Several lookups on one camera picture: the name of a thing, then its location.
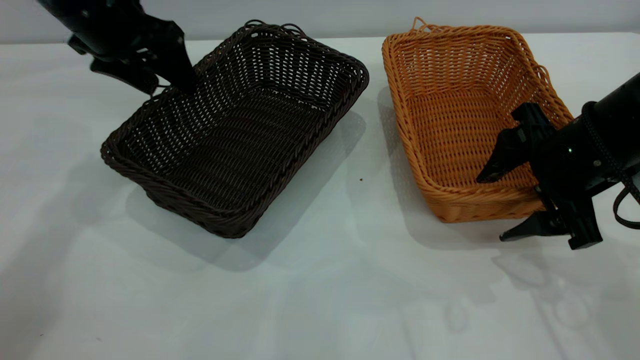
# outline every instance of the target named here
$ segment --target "basket rim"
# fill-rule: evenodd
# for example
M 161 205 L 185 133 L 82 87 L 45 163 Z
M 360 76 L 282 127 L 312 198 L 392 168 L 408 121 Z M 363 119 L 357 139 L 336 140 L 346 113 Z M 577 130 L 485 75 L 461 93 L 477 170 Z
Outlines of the basket rim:
M 406 107 L 406 96 L 401 91 L 402 86 L 399 83 L 399 74 L 397 71 L 398 66 L 392 51 L 394 50 L 394 47 L 401 44 L 403 40 L 429 40 L 431 38 L 442 37 L 504 34 L 504 36 L 509 37 L 511 41 L 518 42 L 517 47 L 520 49 L 518 53 L 519 56 L 525 60 L 524 63 L 528 75 L 536 82 L 536 87 L 542 91 L 544 97 L 557 106 L 560 112 L 555 112 L 562 118 L 565 124 L 568 124 L 573 121 L 573 116 L 556 94 L 556 91 L 551 85 L 546 68 L 535 61 L 533 53 L 529 49 L 529 44 L 527 44 L 524 37 L 519 32 L 511 28 L 493 25 L 437 26 L 427 25 L 425 23 L 422 29 L 429 29 L 429 31 L 422 31 L 413 28 L 405 33 L 392 34 L 385 38 L 382 45 L 385 72 L 387 73 L 389 89 L 392 94 L 394 108 L 396 109 L 397 128 L 402 135 L 400 137 L 403 141 L 405 153 L 410 160 L 409 163 L 413 170 L 413 176 L 420 190 L 425 196 L 428 195 L 434 200 L 449 202 L 452 204 L 486 204 L 496 202 L 497 200 L 505 202 L 512 200 L 539 201 L 533 188 L 463 188 L 443 186 L 428 175 L 427 166 L 424 164 L 424 156 L 415 141 L 412 140 L 416 138 L 413 122 L 404 119 L 404 116 L 399 116 L 399 113 L 402 114 L 407 112 L 398 110 L 399 108 Z
M 295 29 L 289 29 L 286 26 L 294 26 Z M 154 185 L 158 185 L 159 187 L 173 191 L 182 199 L 187 200 L 194 206 L 199 207 L 209 216 L 218 218 L 231 218 L 249 213 L 253 209 L 260 207 L 261 204 L 263 204 L 264 201 L 269 197 L 274 196 L 274 193 L 275 195 L 277 195 L 277 193 L 279 192 L 278 185 L 281 183 L 281 179 L 283 179 L 289 173 L 289 171 L 291 171 L 292 167 L 299 160 L 300 156 L 312 145 L 313 140 L 321 134 L 322 130 L 330 126 L 332 122 L 337 123 L 337 121 L 339 121 L 340 119 L 336 119 L 335 121 L 332 121 L 332 119 L 337 117 L 340 109 L 349 104 L 349 101 L 354 102 L 355 99 L 357 99 L 357 97 L 365 90 L 365 88 L 369 84 L 369 72 L 360 60 L 357 60 L 350 55 L 344 54 L 338 50 L 333 49 L 332 47 L 324 45 L 306 36 L 306 34 L 304 34 L 304 32 L 302 32 L 299 27 L 293 24 L 284 24 L 280 26 L 275 24 L 266 24 L 259 20 L 251 20 L 244 26 L 240 27 L 237 31 L 235 31 L 230 37 L 222 41 L 222 43 L 216 46 L 213 51 L 211 51 L 200 61 L 198 61 L 198 63 L 194 66 L 196 74 L 200 75 L 211 65 L 223 59 L 231 50 L 231 48 L 233 48 L 235 45 L 245 40 L 246 38 L 250 37 L 251 34 L 258 31 L 268 31 L 270 33 L 284 35 L 289 38 L 302 39 L 308 44 L 307 47 L 326 51 L 326 55 L 335 56 L 336 58 L 339 58 L 340 61 L 351 64 L 355 70 L 359 71 L 356 71 L 354 73 L 356 79 L 350 84 L 349 88 L 346 89 L 349 95 L 347 97 L 344 97 L 342 101 L 333 104 L 331 108 L 327 109 L 324 118 L 319 122 L 319 125 L 307 135 L 306 139 L 303 142 L 303 145 L 296 149 L 294 155 L 290 159 L 288 159 L 286 163 L 281 164 L 283 166 L 281 167 L 280 171 L 275 176 L 273 176 L 269 184 L 265 186 L 263 190 L 251 202 L 247 202 L 244 206 L 237 209 L 216 209 L 209 205 L 209 203 L 207 203 L 206 201 L 194 196 L 186 189 L 174 185 L 166 178 L 161 177 L 153 173 L 152 171 L 140 166 L 135 161 L 126 158 L 118 150 L 118 144 L 124 139 L 125 136 L 127 136 L 131 132 L 131 130 L 136 125 L 143 122 L 149 113 L 152 113 L 153 111 L 158 109 L 158 107 L 171 99 L 174 95 L 178 95 L 178 89 L 174 86 L 165 88 L 159 95 L 156 95 L 151 99 L 145 101 L 133 115 L 131 115 L 120 127 L 114 130 L 108 136 L 107 140 L 105 140 L 100 149 L 102 159 L 112 168 L 114 168 L 114 165 L 120 165 L 129 168 L 129 170 L 132 172 L 131 174 L 135 174 L 135 177 L 145 178 L 146 180 L 153 181 L 155 183 Z

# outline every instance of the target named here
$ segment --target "basket handle loop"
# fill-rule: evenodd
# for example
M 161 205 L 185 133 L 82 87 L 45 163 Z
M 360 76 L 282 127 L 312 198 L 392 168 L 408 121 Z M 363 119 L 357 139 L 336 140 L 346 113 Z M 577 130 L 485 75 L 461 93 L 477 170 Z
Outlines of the basket handle loop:
M 532 66 L 533 71 L 535 71 L 537 73 L 537 75 L 542 79 L 542 81 L 544 81 L 546 84 L 551 84 L 551 78 L 549 77 L 549 71 L 547 71 L 547 68 L 542 66 L 542 65 L 538 65 L 535 64 Z
M 280 26 L 280 29 L 282 29 L 282 31 L 290 31 L 292 33 L 298 33 L 298 35 L 300 35 L 302 37 L 305 37 L 305 38 L 307 37 L 307 34 L 305 34 L 305 32 L 302 31 L 302 29 L 298 25 L 295 25 L 295 24 L 291 24 L 291 23 L 283 24 L 283 25 Z
M 250 26 L 256 26 L 256 25 L 266 25 L 267 23 L 258 19 L 253 19 L 253 20 L 249 20 L 247 22 L 245 22 L 244 26 L 246 28 L 249 28 Z
M 421 22 L 422 25 L 420 25 L 419 28 L 416 28 L 415 26 L 417 25 L 417 23 Z M 437 25 L 433 25 L 433 24 L 427 24 L 426 21 L 422 20 L 422 17 L 416 16 L 415 19 L 413 20 L 413 26 L 411 27 L 411 30 L 409 30 L 409 32 L 421 32 L 421 31 L 425 31 L 429 29 L 429 31 L 436 31 L 438 29 Z

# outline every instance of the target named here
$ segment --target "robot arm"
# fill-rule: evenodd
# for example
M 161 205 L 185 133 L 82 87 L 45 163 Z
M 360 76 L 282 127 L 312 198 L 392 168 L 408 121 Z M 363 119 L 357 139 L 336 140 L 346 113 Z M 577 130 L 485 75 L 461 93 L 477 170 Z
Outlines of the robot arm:
M 69 46 L 94 60 L 91 71 L 153 94 L 160 75 L 186 93 L 196 76 L 173 21 L 147 15 L 140 0 L 38 0 L 73 35 Z

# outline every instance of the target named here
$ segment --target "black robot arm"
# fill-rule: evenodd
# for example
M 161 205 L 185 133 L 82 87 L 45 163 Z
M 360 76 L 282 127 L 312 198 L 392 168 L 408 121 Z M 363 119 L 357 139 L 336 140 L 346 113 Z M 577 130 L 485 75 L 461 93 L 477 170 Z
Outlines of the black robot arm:
M 183 92 L 196 76 L 173 21 L 147 15 L 140 0 L 38 0 L 73 35 L 69 46 L 93 55 L 91 70 L 153 94 L 160 75 Z
M 616 219 L 640 229 L 639 223 L 618 216 L 627 195 L 640 204 L 640 190 L 632 180 L 640 172 L 640 74 L 604 99 L 585 104 L 582 115 L 560 130 L 537 104 L 523 104 L 512 116 L 520 125 L 500 133 L 477 181 L 498 181 L 528 161 L 547 210 L 502 234 L 502 241 L 570 234 L 572 249 L 601 242 L 591 198 L 618 182 L 625 190 L 614 202 Z

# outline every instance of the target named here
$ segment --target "dark brown wicker basket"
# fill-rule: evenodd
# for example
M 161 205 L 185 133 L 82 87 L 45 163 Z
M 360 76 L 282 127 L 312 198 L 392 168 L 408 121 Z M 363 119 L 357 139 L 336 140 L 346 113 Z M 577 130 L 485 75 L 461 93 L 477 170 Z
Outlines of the dark brown wicker basket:
M 287 24 L 250 21 L 102 144 L 158 206 L 244 236 L 369 83 L 364 65 Z

